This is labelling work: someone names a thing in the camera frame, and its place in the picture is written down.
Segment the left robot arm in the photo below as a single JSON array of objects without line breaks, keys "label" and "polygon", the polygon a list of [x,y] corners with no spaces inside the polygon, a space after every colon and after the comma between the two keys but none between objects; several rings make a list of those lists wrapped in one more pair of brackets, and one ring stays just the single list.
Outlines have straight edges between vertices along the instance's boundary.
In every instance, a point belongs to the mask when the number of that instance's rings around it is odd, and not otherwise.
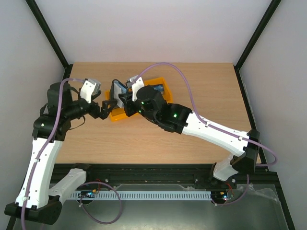
[{"label": "left robot arm", "polygon": [[81,83],[77,100],[72,98],[74,88],[68,80],[50,85],[47,104],[33,124],[32,153],[24,183],[15,202],[7,204],[4,211],[5,215],[19,218],[23,230],[26,221],[53,225],[64,202],[86,181],[88,166],[82,164],[50,186],[55,160],[71,129],[71,121],[85,115],[106,118],[104,108],[94,102],[101,94],[100,82],[85,79]]}]

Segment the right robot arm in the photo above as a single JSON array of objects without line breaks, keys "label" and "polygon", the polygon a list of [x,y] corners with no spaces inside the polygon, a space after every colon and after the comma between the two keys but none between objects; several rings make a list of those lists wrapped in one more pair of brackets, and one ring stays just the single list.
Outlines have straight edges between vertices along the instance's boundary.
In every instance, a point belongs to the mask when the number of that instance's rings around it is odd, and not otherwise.
[{"label": "right robot arm", "polygon": [[260,133],[230,129],[197,115],[190,108],[176,103],[167,103],[162,94],[152,86],[144,86],[133,99],[132,92],[120,93],[119,99],[127,116],[136,113],[171,133],[194,136],[230,152],[230,155],[212,167],[209,182],[221,187],[229,177],[237,173],[253,174],[256,168]]}]

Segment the blue card stack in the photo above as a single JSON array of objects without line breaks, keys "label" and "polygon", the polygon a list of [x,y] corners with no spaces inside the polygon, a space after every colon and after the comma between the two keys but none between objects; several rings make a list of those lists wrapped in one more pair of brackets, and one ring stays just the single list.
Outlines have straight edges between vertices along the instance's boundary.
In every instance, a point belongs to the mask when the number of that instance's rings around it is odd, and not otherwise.
[{"label": "blue card stack", "polygon": [[157,84],[152,86],[155,90],[159,91],[161,94],[164,94],[164,86],[162,84]]}]

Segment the orange plastic sorting bin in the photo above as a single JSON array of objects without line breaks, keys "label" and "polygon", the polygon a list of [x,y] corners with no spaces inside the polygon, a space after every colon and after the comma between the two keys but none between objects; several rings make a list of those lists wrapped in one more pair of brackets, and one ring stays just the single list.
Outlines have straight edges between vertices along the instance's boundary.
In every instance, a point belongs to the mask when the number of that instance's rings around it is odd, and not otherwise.
[{"label": "orange plastic sorting bin", "polygon": [[[158,77],[158,78],[153,78],[153,79],[149,79],[149,80],[143,80],[144,85],[157,85],[157,84],[162,84],[164,86],[164,94],[162,94],[163,98],[168,102],[168,103],[172,103],[173,102],[173,96],[172,93],[169,89],[169,86],[167,85],[166,80],[164,79],[164,77]],[[110,119],[112,122],[115,121],[119,121],[121,119],[125,119],[128,118],[125,114],[125,111],[123,108],[115,108],[112,110],[112,112],[109,115]]]}]

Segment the black aluminium frame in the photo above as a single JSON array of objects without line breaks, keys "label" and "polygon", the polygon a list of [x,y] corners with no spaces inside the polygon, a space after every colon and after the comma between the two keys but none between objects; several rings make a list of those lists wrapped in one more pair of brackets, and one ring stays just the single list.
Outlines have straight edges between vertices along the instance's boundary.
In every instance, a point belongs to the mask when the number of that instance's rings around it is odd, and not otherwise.
[{"label": "black aluminium frame", "polygon": [[[66,58],[64,57],[64,54],[61,51],[61,48],[59,47],[52,31],[50,30],[50,27],[48,26],[48,23],[46,22],[40,8],[38,7],[35,0],[26,0],[26,3],[28,4],[30,10],[32,11],[32,14],[36,18],[37,22],[39,23],[41,29],[45,33],[49,43],[51,44],[52,48],[54,49],[56,55],[58,56],[61,64],[63,65],[65,71],[62,80],[66,80],[71,76],[71,71],[73,68],[73,64],[68,64]],[[250,38],[247,46],[245,47],[241,57],[239,58],[239,61],[236,65],[234,65],[234,71],[237,77],[238,85],[242,94],[243,102],[245,105],[245,109],[248,115],[248,119],[251,125],[252,130],[248,134],[252,134],[253,140],[256,141],[256,123],[255,118],[251,109],[250,102],[248,102],[248,96],[247,91],[243,86],[243,81],[240,76],[240,69],[242,68],[243,64],[247,60],[248,56],[250,55],[253,47],[255,46],[256,42],[258,41],[259,37],[261,36],[262,32],[264,31],[265,27],[267,26],[268,22],[270,21],[271,17],[275,13],[276,9],[278,8],[279,4],[281,3],[281,0],[272,0],[269,4],[266,12],[264,13],[261,21],[259,22],[257,28],[255,29],[252,37]],[[295,230],[294,223],[291,218],[291,214],[289,212],[282,187],[280,185],[280,181],[278,178],[278,175],[276,172],[271,172],[268,169],[268,166],[256,166],[256,148],[258,148],[257,154],[260,156],[261,163],[264,163],[265,165],[268,165],[265,156],[263,147],[256,147],[255,144],[249,144],[248,148],[250,151],[248,152],[249,155],[244,155],[245,157],[248,157],[248,163],[252,162],[251,160],[254,160],[254,172],[249,173],[252,174],[252,181],[256,184],[273,184],[275,183],[275,188],[277,191],[277,197],[280,198],[281,201],[281,207],[283,210],[283,215],[285,218],[285,222],[287,224],[287,227],[289,230]],[[212,190],[213,192],[216,192],[217,189],[225,189],[225,185],[222,185],[222,182],[217,182],[217,179],[215,181],[213,180],[213,170],[217,163],[214,164],[144,164],[144,165],[137,165],[137,164],[85,164],[85,163],[76,163],[76,164],[55,164],[55,170],[54,166],[52,167],[51,173],[51,182],[59,182],[60,176],[62,179],[62,176],[64,173],[68,173],[68,167],[75,167],[77,169],[83,170],[85,173],[87,173],[87,179],[94,179],[94,176],[102,176],[102,171],[106,171],[110,175],[116,175],[117,177],[115,179],[119,179],[119,182],[122,182],[122,184],[128,184],[128,182],[131,182],[135,184],[136,182],[140,182],[141,179],[154,179],[153,181],[149,180],[153,183],[158,184],[174,184],[175,180],[171,179],[191,179],[192,172],[197,172],[198,174],[194,175],[201,175],[204,176],[202,179],[198,182],[204,182],[204,183],[198,183],[197,184],[197,177],[194,177],[195,182],[194,185],[195,188],[206,188]],[[119,167],[123,166],[124,168],[121,169],[123,172],[129,172],[128,176],[124,176],[123,173],[119,174]],[[48,197],[48,204],[47,207],[43,208],[36,208],[33,206],[32,208],[26,208],[25,209],[25,220],[38,222],[42,224],[48,224],[51,225],[55,223],[57,220],[56,217],[59,217],[60,214],[60,206],[59,206],[59,197],[58,195],[51,195]],[[8,204],[5,208],[5,214],[12,216],[10,218],[7,230],[12,230],[13,224],[15,224],[17,218],[21,218],[21,211],[22,207],[18,207],[17,204]],[[57,215],[50,215],[51,211],[56,211],[55,214]]]}]

